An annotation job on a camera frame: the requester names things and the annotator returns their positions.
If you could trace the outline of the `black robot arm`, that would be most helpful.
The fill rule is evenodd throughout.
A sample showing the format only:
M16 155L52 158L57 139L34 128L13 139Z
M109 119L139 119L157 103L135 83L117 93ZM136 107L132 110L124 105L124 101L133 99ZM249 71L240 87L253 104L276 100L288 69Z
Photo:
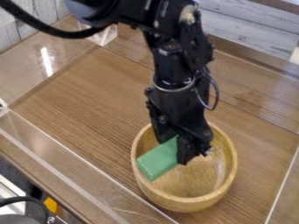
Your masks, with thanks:
M144 91L151 124L160 144L175 142L176 162L204 156L213 135L204 117L209 91L217 88L208 64L213 44L201 29L201 12L193 0L64 0L88 29L64 31L45 24L13 0L0 9L40 32L64 39L82 39L113 24L140 30L153 55L153 85Z

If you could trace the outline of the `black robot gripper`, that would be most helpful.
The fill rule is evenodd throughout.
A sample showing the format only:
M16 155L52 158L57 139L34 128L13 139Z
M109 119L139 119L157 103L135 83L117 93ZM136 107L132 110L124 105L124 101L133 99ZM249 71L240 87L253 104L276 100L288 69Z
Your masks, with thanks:
M187 165L205 156L213 134L205 119L209 85L196 83L169 88L156 83L144 91L153 134L159 144L176 137L177 163Z

